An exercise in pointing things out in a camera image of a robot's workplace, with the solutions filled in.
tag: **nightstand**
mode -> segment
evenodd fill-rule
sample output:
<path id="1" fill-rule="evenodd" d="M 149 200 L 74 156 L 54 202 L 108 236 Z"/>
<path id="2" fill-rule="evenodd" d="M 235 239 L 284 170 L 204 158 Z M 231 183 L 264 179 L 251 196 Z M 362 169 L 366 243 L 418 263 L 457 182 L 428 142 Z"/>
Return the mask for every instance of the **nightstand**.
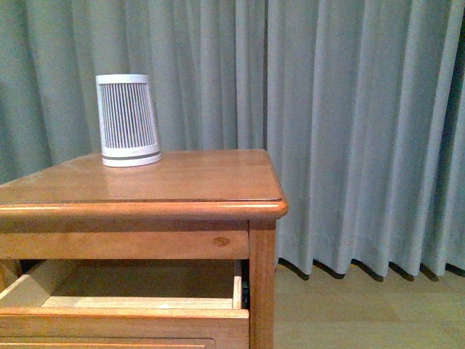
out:
<path id="1" fill-rule="evenodd" d="M 0 294 L 0 347 L 272 348 L 286 212 L 265 151 L 89 154 L 1 185 L 2 269 L 44 261 Z"/>

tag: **white speaker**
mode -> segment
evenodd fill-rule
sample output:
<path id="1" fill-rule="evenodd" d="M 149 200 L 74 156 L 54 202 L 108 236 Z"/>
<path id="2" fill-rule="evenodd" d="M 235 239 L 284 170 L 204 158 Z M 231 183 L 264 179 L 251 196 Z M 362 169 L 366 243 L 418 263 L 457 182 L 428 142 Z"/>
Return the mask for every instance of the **white speaker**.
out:
<path id="1" fill-rule="evenodd" d="M 150 84 L 146 75 L 99 75 L 100 140 L 103 164 L 131 167 L 161 159 Z"/>

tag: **floor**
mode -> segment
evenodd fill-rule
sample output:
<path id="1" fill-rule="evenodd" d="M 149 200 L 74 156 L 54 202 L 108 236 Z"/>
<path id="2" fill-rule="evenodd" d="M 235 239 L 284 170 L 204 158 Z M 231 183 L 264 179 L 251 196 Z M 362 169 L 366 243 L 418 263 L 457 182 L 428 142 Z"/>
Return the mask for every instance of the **floor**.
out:
<path id="1" fill-rule="evenodd" d="M 382 282 L 352 265 L 343 279 L 313 268 L 308 281 L 279 265 L 275 349 L 465 348 L 465 278 L 438 282 L 389 271 Z"/>

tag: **speaker base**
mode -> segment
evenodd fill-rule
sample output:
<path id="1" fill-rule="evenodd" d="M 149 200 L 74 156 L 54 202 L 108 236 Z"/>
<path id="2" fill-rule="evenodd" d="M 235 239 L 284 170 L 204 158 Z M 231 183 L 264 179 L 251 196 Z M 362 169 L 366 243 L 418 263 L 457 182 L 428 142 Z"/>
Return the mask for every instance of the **speaker base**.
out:
<path id="1" fill-rule="evenodd" d="M 134 167 L 141 165 L 153 164 L 161 160 L 161 154 L 157 153 L 147 158 L 131 159 L 131 158 L 115 158 L 112 159 L 109 156 L 102 157 L 102 162 L 108 167 Z"/>

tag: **gray curtain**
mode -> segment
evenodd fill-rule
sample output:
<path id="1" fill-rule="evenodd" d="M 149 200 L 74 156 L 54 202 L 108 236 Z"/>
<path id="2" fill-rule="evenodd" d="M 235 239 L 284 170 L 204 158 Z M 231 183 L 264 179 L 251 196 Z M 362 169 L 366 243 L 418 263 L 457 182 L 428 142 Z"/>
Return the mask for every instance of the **gray curtain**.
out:
<path id="1" fill-rule="evenodd" d="M 291 207 L 278 257 L 304 273 L 465 268 L 463 10 L 0 1 L 0 182 L 100 151 L 94 76 L 144 73 L 162 150 L 268 149 Z"/>

